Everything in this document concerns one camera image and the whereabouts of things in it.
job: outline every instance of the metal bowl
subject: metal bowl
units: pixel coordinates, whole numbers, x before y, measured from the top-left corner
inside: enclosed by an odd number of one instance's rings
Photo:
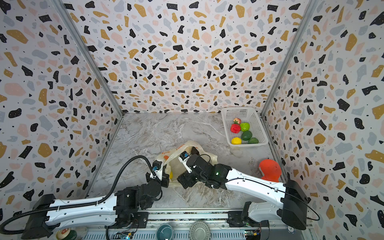
[[[173,228],[169,224],[162,224],[156,230],[156,240],[172,240]]]
[[[208,240],[210,237],[209,228],[203,222],[197,222],[190,229],[191,240]]]

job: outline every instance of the terrazzo wallpaper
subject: terrazzo wallpaper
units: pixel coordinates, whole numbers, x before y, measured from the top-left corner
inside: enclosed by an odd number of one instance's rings
[[[0,0],[0,7],[3,221],[43,194],[84,198],[118,118],[50,2]]]
[[[260,111],[304,0],[64,0],[124,112]]]
[[[265,117],[319,239],[384,239],[383,23],[384,1],[319,1]]]

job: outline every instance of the plastic bag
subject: plastic bag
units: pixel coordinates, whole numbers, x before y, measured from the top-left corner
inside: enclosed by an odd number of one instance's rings
[[[182,185],[177,181],[177,178],[186,171],[184,165],[179,161],[179,155],[186,151],[188,154],[191,153],[192,147],[195,147],[200,155],[206,154],[210,156],[210,163],[212,165],[217,164],[217,155],[209,152],[205,152],[200,144],[195,141],[189,140],[183,145],[176,149],[171,149],[166,152],[162,152],[156,157],[157,161],[163,162],[163,166],[167,166],[165,173],[169,174],[169,186],[170,187],[181,187]],[[202,156],[204,160],[209,161],[208,156]]]

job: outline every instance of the marble table surface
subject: marble table surface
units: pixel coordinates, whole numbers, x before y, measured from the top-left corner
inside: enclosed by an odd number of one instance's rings
[[[121,166],[136,155],[146,156],[150,162],[161,152],[194,140],[206,152],[218,156],[218,163],[229,165],[243,173],[261,177],[260,161],[273,159],[268,145],[231,149],[225,137],[221,114],[161,114],[130,113],[124,116],[121,128],[100,170],[88,197],[106,195]],[[130,163],[115,188],[146,183],[148,166],[142,160]],[[168,187],[153,208],[243,208],[247,201],[263,202],[251,195],[223,189],[210,189],[202,183],[192,188]]]

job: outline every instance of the teal bowl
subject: teal bowl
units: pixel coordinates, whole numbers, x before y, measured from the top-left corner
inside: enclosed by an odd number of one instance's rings
[[[173,228],[169,224],[162,224],[156,230],[156,240],[172,240]]]

